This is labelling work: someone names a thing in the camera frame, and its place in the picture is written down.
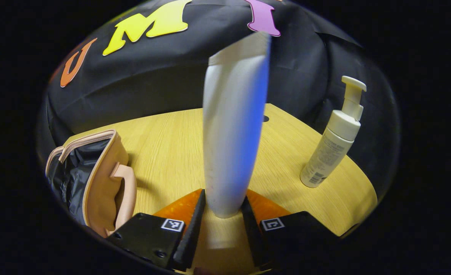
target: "white pump bottle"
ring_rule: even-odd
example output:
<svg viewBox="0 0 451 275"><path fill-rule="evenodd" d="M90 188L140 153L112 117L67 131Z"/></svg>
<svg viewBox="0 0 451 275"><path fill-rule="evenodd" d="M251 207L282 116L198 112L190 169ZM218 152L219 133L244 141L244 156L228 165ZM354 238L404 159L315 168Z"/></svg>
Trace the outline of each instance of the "white pump bottle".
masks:
<svg viewBox="0 0 451 275"><path fill-rule="evenodd" d="M334 110L330 115L327 127L318 146L306 164L300 179L310 188L316 188L339 165L354 143L361 123L363 113L361 93L366 91L366 85L349 76L342 76L346 84L344 105L341 110Z"/></svg>

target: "handbag handle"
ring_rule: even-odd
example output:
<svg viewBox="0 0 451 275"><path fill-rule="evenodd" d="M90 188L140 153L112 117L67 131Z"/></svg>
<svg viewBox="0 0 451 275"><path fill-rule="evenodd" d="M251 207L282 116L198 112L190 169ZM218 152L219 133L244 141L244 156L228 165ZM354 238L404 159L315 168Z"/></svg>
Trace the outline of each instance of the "handbag handle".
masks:
<svg viewBox="0 0 451 275"><path fill-rule="evenodd" d="M137 196L137 185L135 174L132 167L128 167L123 164L117 163L112 173L111 178L123 178L124 179L124 196L122 199L122 204L117 214L117 219L115 221L115 230L122 226L126 221L131 219L134 207L135 198Z"/></svg>

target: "beige handbag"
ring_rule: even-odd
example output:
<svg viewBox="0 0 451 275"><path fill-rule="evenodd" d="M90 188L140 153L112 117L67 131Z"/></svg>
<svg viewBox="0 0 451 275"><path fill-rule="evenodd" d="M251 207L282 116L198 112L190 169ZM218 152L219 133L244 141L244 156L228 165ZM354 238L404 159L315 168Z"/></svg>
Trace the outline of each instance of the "beige handbag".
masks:
<svg viewBox="0 0 451 275"><path fill-rule="evenodd" d="M106 130L55 148L45 175L76 221L108 237L134 211L136 179L128 161L117 131Z"/></svg>

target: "table surface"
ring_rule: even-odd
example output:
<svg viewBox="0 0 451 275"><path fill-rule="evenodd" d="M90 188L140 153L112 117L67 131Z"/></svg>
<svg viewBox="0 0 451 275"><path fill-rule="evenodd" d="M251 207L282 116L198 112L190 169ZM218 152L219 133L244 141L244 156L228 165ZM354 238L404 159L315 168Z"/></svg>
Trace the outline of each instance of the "table surface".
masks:
<svg viewBox="0 0 451 275"><path fill-rule="evenodd" d="M308 211L337 236L363 221L377 205L363 171L345 156L317 188L300 181L300 172L321 135L300 120L267 104L260 146L249 189L286 210ZM129 153L137 178L134 214L154 214L171 202L205 188L201 108L163 113L99 127L72 136L115 129ZM220 219L206 207L193 266L215 274L248 274L254 267L242 214Z"/></svg>

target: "letter m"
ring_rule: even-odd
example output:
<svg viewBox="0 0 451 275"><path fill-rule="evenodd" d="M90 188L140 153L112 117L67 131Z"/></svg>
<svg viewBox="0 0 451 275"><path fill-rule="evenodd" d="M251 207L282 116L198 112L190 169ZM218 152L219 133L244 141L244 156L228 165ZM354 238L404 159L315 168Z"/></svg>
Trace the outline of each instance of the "letter m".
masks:
<svg viewBox="0 0 451 275"><path fill-rule="evenodd" d="M154 23L154 25L145 34L147 37L186 30L188 24L183 22L183 9L185 5L191 1L192 0L176 0L162 5L148 17L138 13L120 21L115 25L117 29L110 39L108 47L103 51L103 56L111 54L125 45L125 40L122 39L124 33L127 34L130 41L136 42L152 23Z"/></svg>

